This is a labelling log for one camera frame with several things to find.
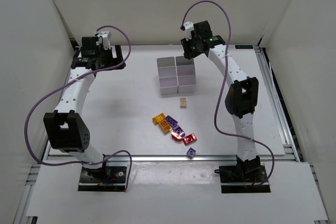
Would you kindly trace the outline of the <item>red lego brick left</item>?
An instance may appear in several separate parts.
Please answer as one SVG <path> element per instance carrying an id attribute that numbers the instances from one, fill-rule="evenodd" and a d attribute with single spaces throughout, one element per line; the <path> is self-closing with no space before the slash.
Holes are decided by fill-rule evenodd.
<path id="1" fill-rule="evenodd" d="M 173 140 L 175 140 L 177 142 L 180 142 L 183 139 L 183 137 L 174 130 L 171 131 L 171 137 L 172 137 Z"/>

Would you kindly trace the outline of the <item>tan lego brick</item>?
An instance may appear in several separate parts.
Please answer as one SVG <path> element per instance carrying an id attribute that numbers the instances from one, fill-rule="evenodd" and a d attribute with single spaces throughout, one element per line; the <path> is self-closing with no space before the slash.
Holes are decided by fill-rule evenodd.
<path id="1" fill-rule="evenodd" d="M 180 108 L 186 108 L 186 107 L 187 107 L 186 98 L 180 98 Z"/>

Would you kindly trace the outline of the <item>yellow-orange lego brick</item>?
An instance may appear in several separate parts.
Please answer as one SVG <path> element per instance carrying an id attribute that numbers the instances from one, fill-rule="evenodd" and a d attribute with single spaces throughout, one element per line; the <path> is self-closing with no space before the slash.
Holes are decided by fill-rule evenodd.
<path id="1" fill-rule="evenodd" d="M 171 130 L 171 127 L 166 120 L 161 120 L 159 125 L 164 133 L 167 133 Z"/>

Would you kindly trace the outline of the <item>purple lego brick on red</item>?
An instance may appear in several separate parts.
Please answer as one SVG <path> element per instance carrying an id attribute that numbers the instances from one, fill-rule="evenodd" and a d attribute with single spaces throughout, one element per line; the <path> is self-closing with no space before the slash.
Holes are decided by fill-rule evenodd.
<path id="1" fill-rule="evenodd" d="M 185 132 L 183 131 L 183 129 L 179 125 L 176 125 L 175 127 L 173 127 L 173 131 L 175 131 L 180 136 L 185 135 Z"/>

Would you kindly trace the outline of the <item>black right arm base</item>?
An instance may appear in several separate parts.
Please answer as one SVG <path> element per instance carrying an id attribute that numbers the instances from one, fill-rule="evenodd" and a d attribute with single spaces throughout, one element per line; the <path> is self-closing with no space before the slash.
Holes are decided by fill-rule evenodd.
<path id="1" fill-rule="evenodd" d="M 236 165 L 222 165 L 214 170 L 219 175 L 222 194 L 271 193 L 264 165 L 247 174 Z"/>

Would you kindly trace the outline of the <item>yellow lego brick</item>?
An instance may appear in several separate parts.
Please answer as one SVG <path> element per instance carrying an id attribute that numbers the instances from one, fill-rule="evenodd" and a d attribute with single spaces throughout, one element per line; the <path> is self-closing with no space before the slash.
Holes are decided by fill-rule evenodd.
<path id="1" fill-rule="evenodd" d="M 153 117 L 152 121 L 153 121 L 154 124 L 158 124 L 161 121 L 165 120 L 165 118 L 166 118 L 166 116 L 163 113 L 161 113 L 161 114 L 158 114 L 155 117 Z"/>

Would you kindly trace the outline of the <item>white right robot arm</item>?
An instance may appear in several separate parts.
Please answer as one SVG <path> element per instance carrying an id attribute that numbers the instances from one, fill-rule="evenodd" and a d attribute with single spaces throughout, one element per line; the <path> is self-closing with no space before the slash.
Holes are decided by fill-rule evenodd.
<path id="1" fill-rule="evenodd" d="M 258 99 L 259 82 L 249 77 L 228 53 L 228 46 L 221 36 L 214 36 L 208 21 L 193 24 L 186 22 L 181 30 L 185 38 L 181 40 L 186 59 L 205 54 L 211 60 L 228 85 L 225 107 L 232 116 L 237 137 L 236 170 L 240 176 L 247 176 L 260 168 L 260 158 L 256 150 L 253 117 Z"/>

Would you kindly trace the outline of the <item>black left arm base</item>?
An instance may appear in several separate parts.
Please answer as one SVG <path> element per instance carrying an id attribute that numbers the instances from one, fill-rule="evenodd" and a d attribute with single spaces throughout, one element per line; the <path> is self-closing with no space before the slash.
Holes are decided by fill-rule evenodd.
<path id="1" fill-rule="evenodd" d="M 106 166 L 98 169 L 82 168 L 78 191 L 124 192 L 127 188 L 129 168 L 127 166 Z"/>

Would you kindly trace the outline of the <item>red lego brick right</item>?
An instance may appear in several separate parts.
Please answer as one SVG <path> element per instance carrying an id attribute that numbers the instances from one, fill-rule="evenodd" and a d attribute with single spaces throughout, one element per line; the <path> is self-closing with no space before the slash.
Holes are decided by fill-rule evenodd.
<path id="1" fill-rule="evenodd" d="M 192 133 L 192 134 L 189 134 L 183 137 L 182 141 L 185 145 L 190 145 L 194 143 L 195 141 L 197 141 L 197 137 L 194 133 Z"/>

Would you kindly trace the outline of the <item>white left compartment container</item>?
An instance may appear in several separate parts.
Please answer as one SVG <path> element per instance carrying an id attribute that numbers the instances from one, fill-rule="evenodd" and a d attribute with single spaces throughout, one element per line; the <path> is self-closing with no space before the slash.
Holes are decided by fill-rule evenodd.
<path id="1" fill-rule="evenodd" d="M 178 92 L 176 63 L 174 57 L 157 58 L 160 95 L 171 95 Z"/>

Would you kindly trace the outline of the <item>lavender small lego brick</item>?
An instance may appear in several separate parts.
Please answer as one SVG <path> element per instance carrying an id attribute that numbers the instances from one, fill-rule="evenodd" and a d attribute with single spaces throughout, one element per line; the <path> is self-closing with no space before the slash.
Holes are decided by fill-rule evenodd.
<path id="1" fill-rule="evenodd" d="M 189 148 L 188 151 L 186 152 L 186 156 L 189 158 L 189 159 L 192 159 L 196 154 L 196 150 L 193 149 L 193 148 Z"/>

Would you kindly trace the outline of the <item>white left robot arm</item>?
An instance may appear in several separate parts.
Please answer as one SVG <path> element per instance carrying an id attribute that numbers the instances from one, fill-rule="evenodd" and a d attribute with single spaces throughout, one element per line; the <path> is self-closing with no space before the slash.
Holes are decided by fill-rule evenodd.
<path id="1" fill-rule="evenodd" d="M 83 37 L 82 46 L 70 67 L 70 85 L 65 88 L 54 111 L 43 118 L 51 147 L 83 162 L 86 169 L 100 169 L 104 155 L 90 144 L 89 129 L 81 118 L 82 108 L 96 78 L 95 70 L 112 66 L 123 69 L 125 63 L 119 45 L 112 51 L 110 32 Z"/>

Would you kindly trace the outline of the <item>white compartment container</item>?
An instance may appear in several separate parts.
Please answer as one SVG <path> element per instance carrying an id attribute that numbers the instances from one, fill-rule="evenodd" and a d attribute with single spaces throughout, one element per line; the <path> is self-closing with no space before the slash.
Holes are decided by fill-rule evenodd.
<path id="1" fill-rule="evenodd" d="M 196 89 L 196 72 L 194 59 L 184 56 L 175 57 L 178 93 L 192 93 Z"/>
<path id="2" fill-rule="evenodd" d="M 171 95 L 178 92 L 176 63 L 174 57 L 157 58 L 160 95 Z"/>

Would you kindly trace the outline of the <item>white right compartment container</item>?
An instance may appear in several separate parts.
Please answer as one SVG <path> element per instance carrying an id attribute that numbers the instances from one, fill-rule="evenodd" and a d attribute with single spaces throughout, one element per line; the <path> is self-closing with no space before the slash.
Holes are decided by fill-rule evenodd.
<path id="1" fill-rule="evenodd" d="M 192 93 L 196 89 L 196 72 L 194 59 L 184 56 L 175 57 L 178 93 Z"/>

